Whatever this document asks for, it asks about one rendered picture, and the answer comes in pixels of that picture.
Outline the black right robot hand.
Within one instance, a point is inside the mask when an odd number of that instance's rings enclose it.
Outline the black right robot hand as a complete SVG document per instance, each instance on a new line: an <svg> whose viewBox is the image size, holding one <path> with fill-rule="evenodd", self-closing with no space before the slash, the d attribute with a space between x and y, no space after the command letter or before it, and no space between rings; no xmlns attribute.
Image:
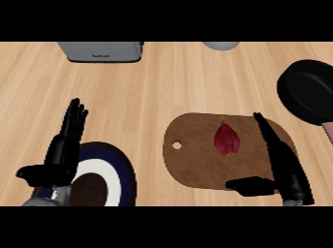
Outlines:
<svg viewBox="0 0 333 248"><path fill-rule="evenodd" d="M225 188L234 190L243 197L268 196L278 192L283 201L302 200L303 205L312 205L309 180L299 157L289 144L277 136L259 112L255 113L255 119L267 145L274 179L270 180L259 176L237 178L225 182Z"/></svg>

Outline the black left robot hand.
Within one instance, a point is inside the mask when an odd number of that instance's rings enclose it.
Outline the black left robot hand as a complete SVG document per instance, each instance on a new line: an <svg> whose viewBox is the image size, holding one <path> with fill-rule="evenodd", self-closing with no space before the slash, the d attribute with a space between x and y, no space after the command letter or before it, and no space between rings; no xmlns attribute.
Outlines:
<svg viewBox="0 0 333 248"><path fill-rule="evenodd" d="M60 133L53 137L44 164L25 166L16 177L23 179L29 187L63 187L71 185L77 174L79 142L84 132L88 110L79 99L71 100Z"/></svg>

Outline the brown wooden cutting board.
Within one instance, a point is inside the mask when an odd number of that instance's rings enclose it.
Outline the brown wooden cutting board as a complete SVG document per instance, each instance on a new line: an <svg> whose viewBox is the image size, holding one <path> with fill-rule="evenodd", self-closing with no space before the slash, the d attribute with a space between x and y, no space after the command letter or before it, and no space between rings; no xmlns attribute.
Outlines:
<svg viewBox="0 0 333 248"><path fill-rule="evenodd" d="M228 157L214 146L221 122L240 138L240 149ZM225 190L228 180L252 176L274 179L267 145L253 116L181 114L166 127L163 157L171 176L187 187Z"/></svg>

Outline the navy and white plate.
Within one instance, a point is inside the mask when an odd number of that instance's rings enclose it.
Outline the navy and white plate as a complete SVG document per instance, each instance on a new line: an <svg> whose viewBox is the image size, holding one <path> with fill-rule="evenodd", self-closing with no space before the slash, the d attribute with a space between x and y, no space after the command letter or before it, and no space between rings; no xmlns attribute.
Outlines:
<svg viewBox="0 0 333 248"><path fill-rule="evenodd" d="M135 173L125 154L109 143L84 143L68 206L134 206L135 198Z"/></svg>

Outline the grey toaster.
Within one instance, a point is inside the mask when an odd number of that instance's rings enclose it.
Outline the grey toaster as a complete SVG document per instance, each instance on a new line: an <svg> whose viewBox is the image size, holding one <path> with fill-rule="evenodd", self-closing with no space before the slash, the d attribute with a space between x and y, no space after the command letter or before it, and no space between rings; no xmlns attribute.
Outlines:
<svg viewBox="0 0 333 248"><path fill-rule="evenodd" d="M133 63L143 56L143 42L59 42L71 62Z"/></svg>

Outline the pale grey round object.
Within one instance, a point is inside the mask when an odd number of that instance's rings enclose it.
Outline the pale grey round object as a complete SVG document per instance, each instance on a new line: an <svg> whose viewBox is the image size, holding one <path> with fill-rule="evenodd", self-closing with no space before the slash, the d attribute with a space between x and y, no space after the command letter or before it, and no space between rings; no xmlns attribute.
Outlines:
<svg viewBox="0 0 333 248"><path fill-rule="evenodd" d="M205 45L219 51L231 50L239 46L239 42L205 42Z"/></svg>

